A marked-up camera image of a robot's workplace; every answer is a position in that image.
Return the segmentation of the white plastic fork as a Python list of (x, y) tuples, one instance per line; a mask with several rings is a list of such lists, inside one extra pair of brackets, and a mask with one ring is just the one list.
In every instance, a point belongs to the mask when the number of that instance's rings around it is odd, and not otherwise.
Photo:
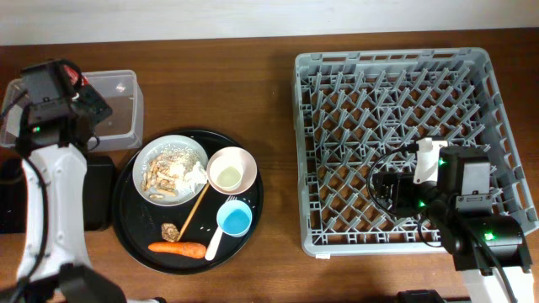
[(221, 238), (224, 234), (222, 230), (222, 225), (224, 224), (225, 219), (232, 213), (232, 204), (231, 202), (236, 199), (236, 196), (230, 195), (225, 203), (220, 207), (216, 214), (216, 223), (217, 228), (211, 238), (211, 241), (206, 249), (205, 260), (212, 261), (217, 253)]

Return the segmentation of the grey dishwasher rack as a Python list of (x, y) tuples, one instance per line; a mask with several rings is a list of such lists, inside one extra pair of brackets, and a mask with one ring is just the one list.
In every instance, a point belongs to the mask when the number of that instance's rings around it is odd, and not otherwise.
[(439, 233), (382, 213), (370, 170), (409, 173), (397, 149), (425, 136), (476, 146), (492, 163), (494, 212), (525, 233), (538, 215), (491, 58), (481, 48), (369, 50), (297, 56), (293, 82), (303, 251), (315, 258), (439, 252)]

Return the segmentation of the round black tray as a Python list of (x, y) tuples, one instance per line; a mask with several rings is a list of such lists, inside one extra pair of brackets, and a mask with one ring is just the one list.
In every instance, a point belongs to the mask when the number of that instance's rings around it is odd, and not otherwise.
[[(203, 129), (184, 129), (165, 133), (165, 136), (187, 136), (197, 141), (207, 156), (229, 146), (242, 147), (231, 137)], [(149, 147), (156, 138), (147, 143)], [(259, 222), (264, 204), (264, 185), (261, 174), (257, 171), (253, 184), (241, 194), (221, 194), (211, 186), (205, 193), (200, 206), (195, 212), (181, 242), (197, 242), (207, 246), (217, 228), (216, 215), (219, 207), (229, 195), (245, 202), (253, 213), (253, 220), (248, 232), (242, 237), (223, 235), (216, 256), (211, 260), (189, 258), (178, 254), (152, 252), (148, 246), (154, 242), (163, 242), (162, 224), (172, 223), (178, 229), (184, 224), (200, 193), (191, 195), (179, 205), (161, 206), (145, 199), (139, 194), (141, 180), (134, 181), (134, 175), (142, 177), (141, 169), (134, 168), (136, 159), (142, 155), (142, 149), (126, 164), (118, 177), (112, 198), (112, 221), (116, 236), (125, 250), (139, 263), (167, 274), (198, 274), (213, 269), (236, 255), (253, 235)]]

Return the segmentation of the red snack wrapper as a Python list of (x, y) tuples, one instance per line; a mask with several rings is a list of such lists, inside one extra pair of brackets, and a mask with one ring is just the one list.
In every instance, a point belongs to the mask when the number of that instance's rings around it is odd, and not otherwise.
[(76, 72), (73, 68), (69, 66), (64, 66), (64, 70), (67, 75), (71, 78), (71, 83), (75, 89), (88, 85), (88, 79), (79, 72)]

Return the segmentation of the small white cup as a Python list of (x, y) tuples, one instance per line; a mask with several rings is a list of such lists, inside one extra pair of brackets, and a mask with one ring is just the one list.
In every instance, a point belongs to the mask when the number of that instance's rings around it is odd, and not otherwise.
[(243, 166), (226, 165), (220, 167), (216, 174), (216, 185), (226, 191), (237, 189), (243, 179)]

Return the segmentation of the orange carrot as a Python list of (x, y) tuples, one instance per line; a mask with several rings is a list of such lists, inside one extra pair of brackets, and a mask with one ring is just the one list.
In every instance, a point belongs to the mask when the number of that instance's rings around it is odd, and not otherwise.
[(206, 254), (206, 247), (196, 242), (154, 242), (148, 249), (155, 253), (171, 253), (195, 259), (201, 259)]

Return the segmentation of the blue cup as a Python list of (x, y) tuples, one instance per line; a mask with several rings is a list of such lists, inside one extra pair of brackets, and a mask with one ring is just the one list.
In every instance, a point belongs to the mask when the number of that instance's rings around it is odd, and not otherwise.
[(241, 200), (225, 202), (216, 214), (217, 225), (231, 237), (243, 237), (253, 221), (249, 206)]

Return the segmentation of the brown walnut shell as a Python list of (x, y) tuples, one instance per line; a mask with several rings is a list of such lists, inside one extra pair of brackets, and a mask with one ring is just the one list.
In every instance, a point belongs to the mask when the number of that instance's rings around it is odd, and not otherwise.
[(162, 239), (166, 242), (177, 242), (180, 238), (180, 232), (172, 223), (162, 224)]

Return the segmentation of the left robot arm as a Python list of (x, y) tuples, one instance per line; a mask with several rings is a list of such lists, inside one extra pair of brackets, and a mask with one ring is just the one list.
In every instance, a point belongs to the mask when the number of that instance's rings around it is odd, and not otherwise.
[(88, 141), (109, 116), (104, 99), (67, 59), (22, 70), (29, 97), (19, 121), (16, 152), (27, 186), (23, 257), (3, 302), (124, 302), (121, 288), (93, 270), (84, 237), (83, 184)]

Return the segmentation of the grey plate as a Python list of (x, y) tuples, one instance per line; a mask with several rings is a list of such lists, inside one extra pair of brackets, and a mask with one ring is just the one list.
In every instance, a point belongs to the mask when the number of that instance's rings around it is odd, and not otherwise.
[(157, 155), (161, 154), (165, 149), (175, 149), (183, 147), (189, 147), (195, 150), (199, 154), (200, 162), (206, 170), (207, 164), (209, 162), (208, 156), (203, 146), (194, 138), (180, 135), (170, 135), (157, 138), (156, 140), (151, 141), (149, 144), (142, 148), (138, 156), (136, 156), (132, 169), (132, 180), (135, 184), (136, 190), (143, 199), (158, 206), (176, 206), (187, 203), (195, 196), (200, 194), (205, 184), (198, 185), (194, 193), (190, 192), (189, 190), (181, 190), (178, 192), (177, 197), (167, 197), (164, 199), (151, 199), (148, 197), (148, 194), (144, 193), (141, 190), (140, 184), (142, 181), (142, 172), (145, 166), (149, 163), (149, 161)]

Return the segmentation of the clear plastic bin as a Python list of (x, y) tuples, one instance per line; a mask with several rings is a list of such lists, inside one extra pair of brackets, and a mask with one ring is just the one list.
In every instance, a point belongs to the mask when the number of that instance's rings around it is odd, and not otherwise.
[[(144, 100), (136, 74), (132, 70), (115, 70), (84, 72), (83, 75), (112, 108), (112, 115), (95, 127), (100, 143), (92, 152), (139, 148), (143, 137)], [(1, 113), (25, 89), (23, 80), (18, 78), (1, 90)], [(1, 122), (1, 147), (14, 148), (20, 116), (28, 102), (29, 97), (24, 96)]]

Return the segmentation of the black bin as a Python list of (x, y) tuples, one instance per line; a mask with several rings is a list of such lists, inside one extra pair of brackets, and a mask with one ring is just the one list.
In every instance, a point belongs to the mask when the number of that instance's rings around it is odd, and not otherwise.
[[(85, 231), (102, 231), (110, 225), (110, 201), (115, 165), (110, 157), (89, 157), (83, 184)], [(1, 233), (25, 233), (27, 188), (21, 160), (8, 159), (1, 165)]]

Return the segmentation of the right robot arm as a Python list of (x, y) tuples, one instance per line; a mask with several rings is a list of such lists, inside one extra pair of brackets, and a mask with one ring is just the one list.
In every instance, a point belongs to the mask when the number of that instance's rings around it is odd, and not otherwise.
[(491, 164), (476, 147), (430, 150), (434, 177), (380, 172), (371, 167), (366, 187), (379, 210), (395, 218), (418, 218), (440, 233), (439, 245), (453, 259), (473, 302), (533, 302), (532, 259), (520, 223), (493, 211)]

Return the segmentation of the white tissue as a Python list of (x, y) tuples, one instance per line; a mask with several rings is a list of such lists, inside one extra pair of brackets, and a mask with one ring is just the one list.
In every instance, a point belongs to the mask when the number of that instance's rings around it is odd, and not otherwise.
[(206, 184), (207, 179), (206, 170), (200, 162), (196, 162), (192, 169), (184, 175), (184, 182), (193, 192), (196, 191), (198, 185)]

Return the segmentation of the pink bowl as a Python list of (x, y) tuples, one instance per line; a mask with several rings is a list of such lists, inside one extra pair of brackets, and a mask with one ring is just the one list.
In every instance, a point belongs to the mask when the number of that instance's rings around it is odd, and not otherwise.
[[(226, 191), (216, 185), (216, 174), (220, 167), (226, 165), (242, 165), (243, 179), (237, 189)], [(217, 151), (209, 160), (206, 172), (210, 185), (219, 193), (236, 195), (248, 190), (257, 178), (258, 168), (253, 156), (246, 150), (229, 146)]]

